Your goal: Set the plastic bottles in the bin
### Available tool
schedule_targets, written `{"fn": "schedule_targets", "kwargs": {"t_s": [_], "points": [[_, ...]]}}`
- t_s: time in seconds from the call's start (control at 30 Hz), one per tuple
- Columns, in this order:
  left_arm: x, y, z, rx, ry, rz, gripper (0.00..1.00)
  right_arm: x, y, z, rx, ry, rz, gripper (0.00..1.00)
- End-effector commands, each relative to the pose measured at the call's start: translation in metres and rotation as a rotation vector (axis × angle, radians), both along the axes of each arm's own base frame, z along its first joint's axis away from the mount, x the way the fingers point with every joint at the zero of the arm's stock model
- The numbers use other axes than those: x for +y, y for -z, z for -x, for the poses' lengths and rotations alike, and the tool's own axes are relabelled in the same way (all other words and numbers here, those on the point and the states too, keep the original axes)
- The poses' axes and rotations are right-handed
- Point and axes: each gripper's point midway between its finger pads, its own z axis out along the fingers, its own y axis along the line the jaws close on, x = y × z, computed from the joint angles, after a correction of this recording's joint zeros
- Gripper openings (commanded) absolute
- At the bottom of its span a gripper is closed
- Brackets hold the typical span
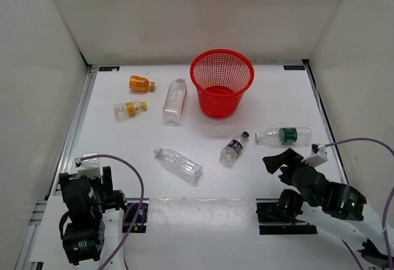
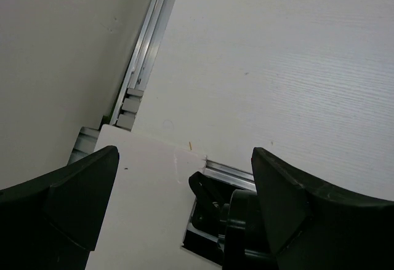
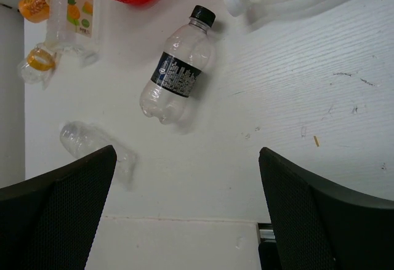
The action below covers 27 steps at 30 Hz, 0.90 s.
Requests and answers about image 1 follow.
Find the clear bottle yellow label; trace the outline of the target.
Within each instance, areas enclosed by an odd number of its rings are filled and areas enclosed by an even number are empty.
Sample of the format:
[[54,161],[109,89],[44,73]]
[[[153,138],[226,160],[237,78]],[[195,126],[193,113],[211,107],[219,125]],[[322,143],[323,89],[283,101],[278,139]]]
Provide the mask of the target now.
[[118,120],[124,120],[130,117],[134,117],[147,110],[147,104],[145,101],[132,101],[127,103],[119,103],[114,105],[115,117]]

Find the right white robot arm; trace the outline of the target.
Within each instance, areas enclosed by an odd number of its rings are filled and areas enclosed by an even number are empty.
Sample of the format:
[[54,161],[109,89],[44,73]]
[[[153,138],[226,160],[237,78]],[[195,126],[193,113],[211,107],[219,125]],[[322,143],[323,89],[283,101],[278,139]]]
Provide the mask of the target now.
[[324,145],[313,145],[308,157],[289,148],[262,159],[267,172],[280,172],[280,181],[290,187],[280,194],[274,216],[284,223],[310,223],[341,239],[367,262],[393,269],[393,228],[383,224],[356,188],[329,181],[316,170],[327,159]]

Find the tall clear fruit-label bottle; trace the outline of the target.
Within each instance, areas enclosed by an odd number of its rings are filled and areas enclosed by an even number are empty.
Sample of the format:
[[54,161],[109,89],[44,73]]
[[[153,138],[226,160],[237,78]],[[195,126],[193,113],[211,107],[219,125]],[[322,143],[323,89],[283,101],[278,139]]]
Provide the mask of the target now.
[[185,79],[179,78],[170,83],[163,106],[163,120],[166,124],[180,123],[187,97]]

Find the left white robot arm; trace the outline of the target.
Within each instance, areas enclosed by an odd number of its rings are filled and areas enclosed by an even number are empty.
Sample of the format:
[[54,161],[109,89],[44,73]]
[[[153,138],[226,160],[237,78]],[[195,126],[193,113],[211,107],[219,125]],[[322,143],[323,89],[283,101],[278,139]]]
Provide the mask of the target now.
[[124,193],[113,189],[111,167],[64,173],[60,187],[67,211],[58,227],[69,263],[76,269],[127,269],[118,246],[129,206]]

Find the orange juice bottle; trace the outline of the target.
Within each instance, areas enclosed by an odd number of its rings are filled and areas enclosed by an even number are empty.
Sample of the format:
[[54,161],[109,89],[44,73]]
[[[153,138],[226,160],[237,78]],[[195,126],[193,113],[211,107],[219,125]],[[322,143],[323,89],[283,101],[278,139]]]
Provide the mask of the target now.
[[133,92],[153,92],[155,83],[145,77],[131,76],[129,79],[129,88]]

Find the small black-label bottle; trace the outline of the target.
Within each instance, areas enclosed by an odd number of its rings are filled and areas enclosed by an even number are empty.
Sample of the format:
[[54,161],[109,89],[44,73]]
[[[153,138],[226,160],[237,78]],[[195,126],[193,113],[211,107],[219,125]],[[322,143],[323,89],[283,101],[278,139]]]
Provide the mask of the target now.
[[248,132],[242,132],[232,138],[229,144],[224,147],[220,152],[220,159],[224,164],[232,164],[242,153],[246,143],[249,139]]

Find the clear water bottle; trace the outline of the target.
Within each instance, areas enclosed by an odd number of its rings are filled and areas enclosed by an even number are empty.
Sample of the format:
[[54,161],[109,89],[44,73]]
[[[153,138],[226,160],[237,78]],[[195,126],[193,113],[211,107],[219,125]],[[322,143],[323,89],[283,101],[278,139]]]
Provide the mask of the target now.
[[169,148],[155,148],[155,158],[169,172],[196,186],[203,174],[203,166]]

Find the green-label clear bottle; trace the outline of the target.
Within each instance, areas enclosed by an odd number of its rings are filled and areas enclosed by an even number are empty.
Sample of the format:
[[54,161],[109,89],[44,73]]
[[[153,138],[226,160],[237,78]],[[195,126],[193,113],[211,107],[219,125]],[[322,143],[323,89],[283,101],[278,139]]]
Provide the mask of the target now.
[[280,127],[255,133],[255,142],[272,148],[308,147],[312,142],[312,130],[308,127]]

